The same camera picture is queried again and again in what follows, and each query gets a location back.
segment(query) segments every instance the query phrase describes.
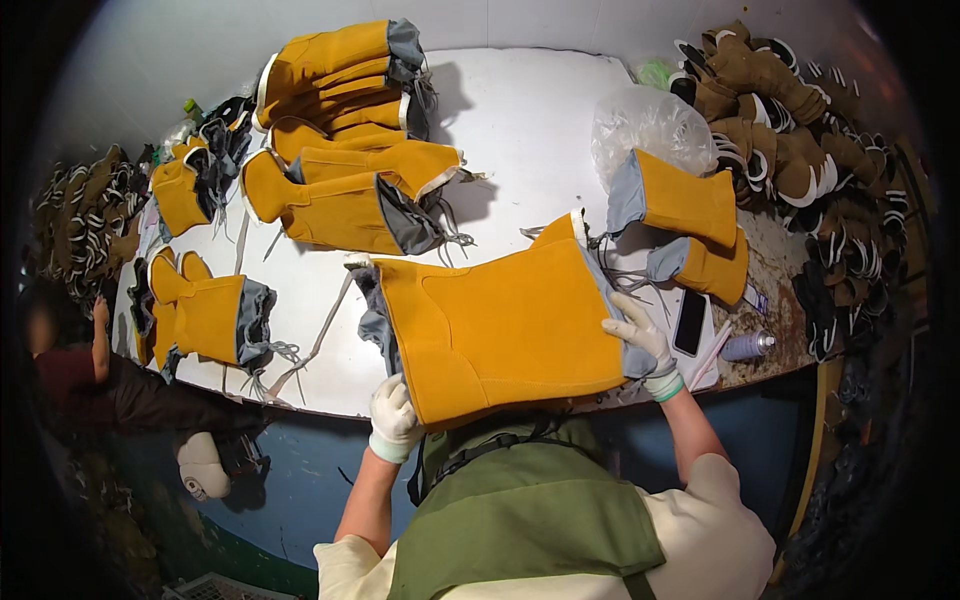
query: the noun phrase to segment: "green vest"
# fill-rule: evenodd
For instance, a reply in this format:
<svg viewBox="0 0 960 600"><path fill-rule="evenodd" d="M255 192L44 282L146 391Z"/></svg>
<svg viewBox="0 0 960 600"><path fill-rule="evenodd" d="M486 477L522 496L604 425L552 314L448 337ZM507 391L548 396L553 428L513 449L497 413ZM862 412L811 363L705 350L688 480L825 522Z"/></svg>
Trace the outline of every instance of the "green vest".
<svg viewBox="0 0 960 600"><path fill-rule="evenodd" d="M498 413L427 435L421 451L428 493L397 541L389 600L576 573L622 577L631 598L654 598L643 573L666 559L653 522L633 484L598 464L586 419L564 420L538 436L554 443L487 452L433 486L449 457L501 434L524 439L536 427L531 414Z"/></svg>

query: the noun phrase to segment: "dark red shirt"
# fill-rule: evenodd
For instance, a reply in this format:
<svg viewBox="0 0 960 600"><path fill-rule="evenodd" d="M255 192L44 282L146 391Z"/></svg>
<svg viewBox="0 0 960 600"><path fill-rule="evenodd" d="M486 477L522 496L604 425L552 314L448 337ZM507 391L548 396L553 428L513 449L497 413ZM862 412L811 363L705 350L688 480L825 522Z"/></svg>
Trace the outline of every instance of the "dark red shirt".
<svg viewBox="0 0 960 600"><path fill-rule="evenodd" d="M107 386L97 383L90 346L51 348L34 365L54 410L84 429L113 427L113 400Z"/></svg>

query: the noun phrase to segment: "smartphone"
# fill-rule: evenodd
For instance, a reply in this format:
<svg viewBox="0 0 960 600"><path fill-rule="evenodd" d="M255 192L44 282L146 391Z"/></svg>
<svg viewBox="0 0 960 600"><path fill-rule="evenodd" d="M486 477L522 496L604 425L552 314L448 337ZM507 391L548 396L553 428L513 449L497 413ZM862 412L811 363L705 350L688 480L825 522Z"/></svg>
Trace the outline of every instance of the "smartphone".
<svg viewBox="0 0 960 600"><path fill-rule="evenodd" d="M687 356L696 356L700 347L700 333L704 328L707 299L691 290L684 290L680 320L673 334L673 347Z"/></svg>

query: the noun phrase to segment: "white work glove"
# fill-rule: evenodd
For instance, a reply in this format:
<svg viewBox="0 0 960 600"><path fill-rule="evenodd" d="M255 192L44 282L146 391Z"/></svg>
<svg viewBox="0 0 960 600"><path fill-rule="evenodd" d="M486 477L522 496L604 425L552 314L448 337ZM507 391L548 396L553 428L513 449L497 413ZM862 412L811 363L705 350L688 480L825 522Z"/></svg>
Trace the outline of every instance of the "white work glove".
<svg viewBox="0 0 960 600"><path fill-rule="evenodd" d="M423 437L423 427L417 422L402 378L403 373L388 377L370 401L370 449L383 460L398 465L406 462L410 450Z"/></svg>
<svg viewBox="0 0 960 600"><path fill-rule="evenodd" d="M610 301L623 311L627 321L604 319L603 330L631 346L645 349L657 359L657 368L643 380L643 387L657 402L670 399L684 387L684 378L677 371L676 361L670 356L666 336L650 320L639 300L613 292Z"/></svg>

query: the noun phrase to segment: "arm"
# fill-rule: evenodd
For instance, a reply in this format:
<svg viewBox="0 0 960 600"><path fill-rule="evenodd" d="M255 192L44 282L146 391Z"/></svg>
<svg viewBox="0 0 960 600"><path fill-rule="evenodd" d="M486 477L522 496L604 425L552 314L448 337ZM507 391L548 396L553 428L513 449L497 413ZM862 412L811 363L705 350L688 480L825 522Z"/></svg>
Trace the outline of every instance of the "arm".
<svg viewBox="0 0 960 600"><path fill-rule="evenodd" d="M719 454L727 461L730 460L713 427L704 416L704 411L686 386L673 397L661 402L660 408L670 425L673 452L677 457L677 471L681 481L689 481L690 465L704 454Z"/></svg>
<svg viewBox="0 0 960 600"><path fill-rule="evenodd" d="M354 535L367 541L381 557L390 548L390 492L400 465L385 461L368 446L363 453L360 472L347 498L340 527L333 537L340 541Z"/></svg>
<svg viewBox="0 0 960 600"><path fill-rule="evenodd" d="M647 311L638 300L619 292L613 292L610 300L623 311L627 322L606 319L603 322L604 331L627 344L644 348L657 359L657 367L652 375L643 380L643 387L660 404L670 425L680 480L687 482L693 461L704 454L719 454L729 461L704 411L677 372L666 336L650 321Z"/></svg>
<svg viewBox="0 0 960 600"><path fill-rule="evenodd" d="M107 321L110 313L107 301L98 296L93 302L93 373L97 383L107 381L110 374L110 344L107 339Z"/></svg>
<svg viewBox="0 0 960 600"><path fill-rule="evenodd" d="M402 373L388 378L373 394L370 445L364 451L360 472L333 538L339 541L345 536L359 536L381 557L390 548L390 492L400 465L423 437L402 378Z"/></svg>

